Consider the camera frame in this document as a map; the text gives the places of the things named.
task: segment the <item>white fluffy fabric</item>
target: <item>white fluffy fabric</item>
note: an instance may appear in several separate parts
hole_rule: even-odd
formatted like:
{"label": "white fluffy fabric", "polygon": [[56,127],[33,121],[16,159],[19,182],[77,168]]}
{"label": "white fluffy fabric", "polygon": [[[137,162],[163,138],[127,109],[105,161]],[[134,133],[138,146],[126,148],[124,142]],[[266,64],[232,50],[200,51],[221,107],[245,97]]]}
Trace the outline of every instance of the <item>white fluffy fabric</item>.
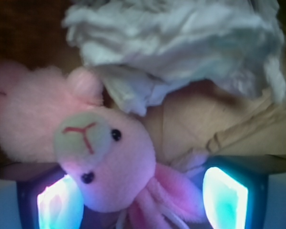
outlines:
{"label": "white fluffy fabric", "polygon": [[63,20],[67,41],[102,73],[125,112],[144,115],[167,93],[202,79],[250,98],[270,85],[276,101],[286,99],[274,63],[284,43],[276,0],[75,2]]}

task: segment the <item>black bead eye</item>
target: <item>black bead eye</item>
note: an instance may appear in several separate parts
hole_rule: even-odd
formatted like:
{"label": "black bead eye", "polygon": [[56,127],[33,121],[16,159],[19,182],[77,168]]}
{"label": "black bead eye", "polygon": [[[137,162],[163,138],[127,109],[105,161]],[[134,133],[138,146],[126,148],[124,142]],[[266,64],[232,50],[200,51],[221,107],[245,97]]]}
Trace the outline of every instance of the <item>black bead eye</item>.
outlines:
{"label": "black bead eye", "polygon": [[94,180],[94,173],[93,172],[84,173],[81,177],[81,180],[85,184],[91,183]]}
{"label": "black bead eye", "polygon": [[120,139],[122,138],[121,132],[117,129],[111,131],[111,136],[116,142],[120,141]]}

